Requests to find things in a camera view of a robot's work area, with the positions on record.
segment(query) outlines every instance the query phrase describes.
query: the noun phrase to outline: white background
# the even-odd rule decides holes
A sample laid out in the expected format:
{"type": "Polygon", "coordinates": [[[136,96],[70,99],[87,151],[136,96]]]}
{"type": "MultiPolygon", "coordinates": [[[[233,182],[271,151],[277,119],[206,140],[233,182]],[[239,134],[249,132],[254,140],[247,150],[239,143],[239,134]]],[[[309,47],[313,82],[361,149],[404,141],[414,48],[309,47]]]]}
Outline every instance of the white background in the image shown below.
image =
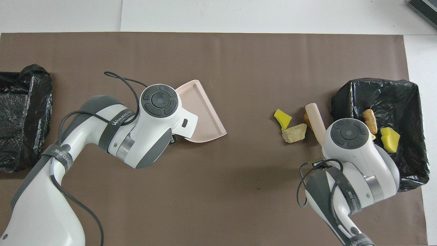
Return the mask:
{"type": "MultiPolygon", "coordinates": [[[[431,174],[437,30],[403,0],[2,0],[1,32],[267,32],[405,35],[409,78],[420,87],[431,174]]],[[[428,243],[437,244],[437,180],[423,186],[428,243]]]]}

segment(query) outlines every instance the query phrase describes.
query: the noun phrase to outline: beige rock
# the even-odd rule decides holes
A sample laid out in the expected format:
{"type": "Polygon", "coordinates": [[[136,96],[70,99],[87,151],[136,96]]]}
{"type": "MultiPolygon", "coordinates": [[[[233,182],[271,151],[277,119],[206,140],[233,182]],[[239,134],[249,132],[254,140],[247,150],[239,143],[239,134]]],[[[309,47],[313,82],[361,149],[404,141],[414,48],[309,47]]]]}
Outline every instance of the beige rock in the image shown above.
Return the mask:
{"type": "Polygon", "coordinates": [[[282,131],[285,142],[292,144],[305,138],[306,124],[302,123],[282,131]]]}

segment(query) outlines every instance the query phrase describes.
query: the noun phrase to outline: pink dustpan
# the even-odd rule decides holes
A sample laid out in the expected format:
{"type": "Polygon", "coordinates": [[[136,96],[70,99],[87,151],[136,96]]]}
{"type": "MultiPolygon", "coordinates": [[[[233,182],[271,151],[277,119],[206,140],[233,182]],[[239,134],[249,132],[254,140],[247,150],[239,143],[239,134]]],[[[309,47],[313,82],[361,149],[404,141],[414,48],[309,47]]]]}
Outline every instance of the pink dustpan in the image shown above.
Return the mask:
{"type": "Polygon", "coordinates": [[[182,100],[182,106],[199,117],[196,130],[188,141],[204,143],[226,135],[219,116],[209,101],[200,81],[192,80],[176,89],[182,100]]]}

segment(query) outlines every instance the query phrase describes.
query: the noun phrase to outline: brown surface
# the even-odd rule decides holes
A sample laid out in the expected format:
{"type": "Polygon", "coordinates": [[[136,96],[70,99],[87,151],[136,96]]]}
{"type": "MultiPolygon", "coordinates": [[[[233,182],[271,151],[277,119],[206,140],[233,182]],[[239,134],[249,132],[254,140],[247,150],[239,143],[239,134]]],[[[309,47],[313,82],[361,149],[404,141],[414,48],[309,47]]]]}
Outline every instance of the brown surface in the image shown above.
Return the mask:
{"type": "MultiPolygon", "coordinates": [[[[106,70],[173,87],[198,79],[228,131],[205,144],[180,140],[141,170],[86,147],[62,184],[98,215],[107,246],[340,245],[311,208],[295,201],[298,167],[321,157],[316,138],[308,131],[304,141],[286,144],[273,113],[280,108],[297,125],[304,105],[316,102],[328,126],[330,98],[348,80],[408,79],[403,38],[385,35],[1,35],[0,70],[32,63],[54,80],[48,142],[60,119],[93,95],[112,94],[135,108],[129,89],[104,76],[106,70]]],[[[0,231],[18,176],[1,174],[0,231]]],[[[87,245],[97,245],[94,221],[72,206],[87,245]]],[[[365,208],[353,220],[377,245],[427,243],[420,189],[365,208]]]]}

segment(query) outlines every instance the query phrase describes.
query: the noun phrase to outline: black plastic bag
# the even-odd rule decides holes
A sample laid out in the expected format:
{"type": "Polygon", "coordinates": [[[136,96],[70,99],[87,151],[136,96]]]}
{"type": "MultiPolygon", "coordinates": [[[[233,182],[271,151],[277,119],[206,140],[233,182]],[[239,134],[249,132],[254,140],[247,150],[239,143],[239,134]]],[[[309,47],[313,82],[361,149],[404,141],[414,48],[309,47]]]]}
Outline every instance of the black plastic bag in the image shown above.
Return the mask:
{"type": "Polygon", "coordinates": [[[52,79],[33,64],[20,73],[0,72],[0,170],[33,167],[50,129],[52,79]]]}
{"type": "MultiPolygon", "coordinates": [[[[401,135],[396,153],[389,153],[401,176],[398,191],[413,190],[429,181],[429,164],[423,135],[419,88],[415,83],[375,78],[351,80],[331,100],[334,120],[364,121],[372,109],[378,130],[391,127],[401,135]]],[[[374,143],[384,148],[378,131],[374,143]]]]}

